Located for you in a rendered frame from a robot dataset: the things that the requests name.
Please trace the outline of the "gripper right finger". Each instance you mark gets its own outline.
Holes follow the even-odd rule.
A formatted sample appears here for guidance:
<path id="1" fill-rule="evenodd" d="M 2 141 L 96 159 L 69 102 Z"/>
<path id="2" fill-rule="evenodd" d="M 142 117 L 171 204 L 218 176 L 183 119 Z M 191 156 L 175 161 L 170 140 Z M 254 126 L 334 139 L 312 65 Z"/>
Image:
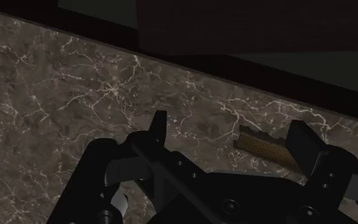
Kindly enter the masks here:
<path id="1" fill-rule="evenodd" d="M 301 120 L 291 122 L 286 148 L 307 178 L 287 217 L 347 218 L 339 206 L 344 198 L 358 206 L 358 158 L 325 143 Z"/>

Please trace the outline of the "yellow corn cob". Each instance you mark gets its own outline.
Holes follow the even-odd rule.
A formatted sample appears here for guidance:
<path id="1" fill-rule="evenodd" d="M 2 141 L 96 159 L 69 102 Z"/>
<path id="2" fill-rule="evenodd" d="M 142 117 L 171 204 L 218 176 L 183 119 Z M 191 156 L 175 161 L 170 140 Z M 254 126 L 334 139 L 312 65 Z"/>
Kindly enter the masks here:
<path id="1" fill-rule="evenodd" d="M 244 150 L 299 174 L 302 173 L 286 148 L 284 138 L 274 138 L 267 132 L 255 131 L 243 125 L 239 126 L 239 132 L 238 139 L 233 141 L 236 149 Z"/>

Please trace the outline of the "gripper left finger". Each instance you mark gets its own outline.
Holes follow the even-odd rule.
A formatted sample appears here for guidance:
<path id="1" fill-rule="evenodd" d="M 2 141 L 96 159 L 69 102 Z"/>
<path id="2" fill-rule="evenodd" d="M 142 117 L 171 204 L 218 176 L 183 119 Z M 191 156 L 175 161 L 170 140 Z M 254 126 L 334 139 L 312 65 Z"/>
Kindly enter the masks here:
<path id="1" fill-rule="evenodd" d="M 204 217 L 152 164 L 133 150 L 134 134 L 91 141 L 46 224 L 123 224 L 127 196 L 122 182 L 134 181 L 155 208 L 146 224 L 204 224 Z"/>

